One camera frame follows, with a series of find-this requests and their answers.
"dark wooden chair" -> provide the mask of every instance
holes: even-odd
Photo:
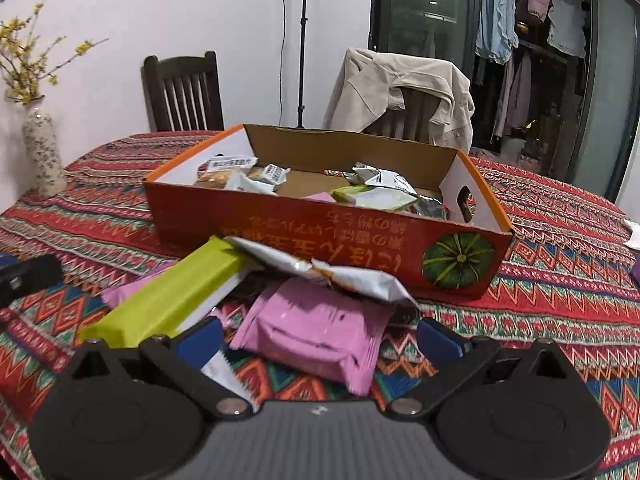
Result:
[[[401,91],[404,110],[388,109],[367,126],[364,133],[429,144],[429,120],[440,106],[440,99],[412,88],[401,88]]]
[[[143,81],[156,132],[224,130],[216,53],[145,59]]]

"white wall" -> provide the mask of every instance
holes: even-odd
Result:
[[[40,0],[6,0],[0,20],[25,16]],[[156,54],[218,55],[225,125],[277,124],[282,0],[45,0],[42,43],[63,60],[85,38],[110,40],[60,71],[60,84],[44,86],[45,108],[56,123],[65,164],[95,146],[148,131],[140,80],[143,59]],[[298,53],[302,0],[286,0],[283,125],[297,124]],[[308,0],[305,126],[321,125],[345,50],[366,47],[370,0]],[[20,138],[22,111],[0,99],[0,210],[29,187]]]

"glass door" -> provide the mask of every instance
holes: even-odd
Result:
[[[468,62],[465,54],[472,49],[470,38],[475,38],[476,1],[379,0],[380,25],[372,47],[378,52],[446,59],[469,75],[473,56],[466,56]]]
[[[592,0],[589,78],[568,182],[615,201],[638,124],[638,4]]]

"white ceramic vase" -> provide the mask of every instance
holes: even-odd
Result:
[[[26,112],[22,138],[34,174],[34,191],[40,198],[51,198],[66,189],[53,122],[42,110],[42,98],[26,105]]]

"red patterned tablecloth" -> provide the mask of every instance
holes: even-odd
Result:
[[[0,453],[20,478],[42,478],[26,427],[77,343],[78,329],[106,313],[98,292],[171,257],[159,244],[142,177],[204,140],[206,132],[142,134],[105,144],[68,167],[66,192],[26,195],[0,217],[0,251],[29,258],[54,253],[65,283],[0,310]],[[624,214],[606,200],[523,170],[474,160],[502,201],[517,237],[480,300],[425,303],[423,310],[463,335],[510,346],[556,339],[585,379],[613,439],[601,480],[636,480],[640,446],[640,292],[622,246]],[[250,302],[225,308],[237,326]],[[246,355],[231,354],[259,400],[338,399],[336,384]],[[383,341],[371,395],[381,404],[433,369],[409,328]]]

